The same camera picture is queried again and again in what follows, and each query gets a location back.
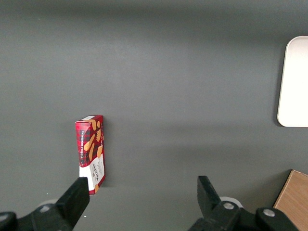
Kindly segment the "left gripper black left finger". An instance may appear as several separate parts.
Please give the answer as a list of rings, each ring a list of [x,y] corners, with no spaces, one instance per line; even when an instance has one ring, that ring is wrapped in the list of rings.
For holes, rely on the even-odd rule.
[[[88,178],[79,177],[55,203],[45,203],[18,218],[1,212],[2,231],[72,231],[90,201]]]

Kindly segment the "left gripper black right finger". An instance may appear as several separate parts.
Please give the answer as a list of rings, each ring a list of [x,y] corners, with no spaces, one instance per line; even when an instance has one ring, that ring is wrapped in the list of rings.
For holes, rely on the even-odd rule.
[[[280,210],[261,207],[254,214],[230,200],[221,200],[207,176],[197,179],[197,200],[203,217],[191,231],[296,231],[295,224]]]

